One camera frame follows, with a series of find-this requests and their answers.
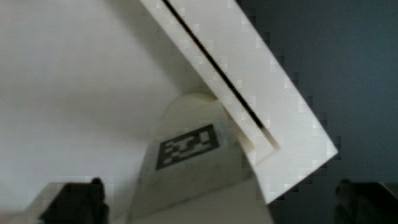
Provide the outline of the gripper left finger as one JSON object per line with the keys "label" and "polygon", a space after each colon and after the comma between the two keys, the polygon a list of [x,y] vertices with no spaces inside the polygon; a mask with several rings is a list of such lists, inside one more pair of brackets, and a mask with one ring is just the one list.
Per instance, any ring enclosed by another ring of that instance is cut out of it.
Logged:
{"label": "gripper left finger", "polygon": [[100,178],[89,183],[68,183],[39,216],[43,224],[108,224],[105,185]]}

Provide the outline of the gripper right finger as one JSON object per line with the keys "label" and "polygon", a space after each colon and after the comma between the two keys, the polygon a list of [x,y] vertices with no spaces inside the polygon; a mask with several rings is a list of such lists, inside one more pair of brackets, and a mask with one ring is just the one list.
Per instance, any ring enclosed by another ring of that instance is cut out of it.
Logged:
{"label": "gripper right finger", "polygon": [[336,187],[334,224],[398,224],[398,182],[352,182]]}

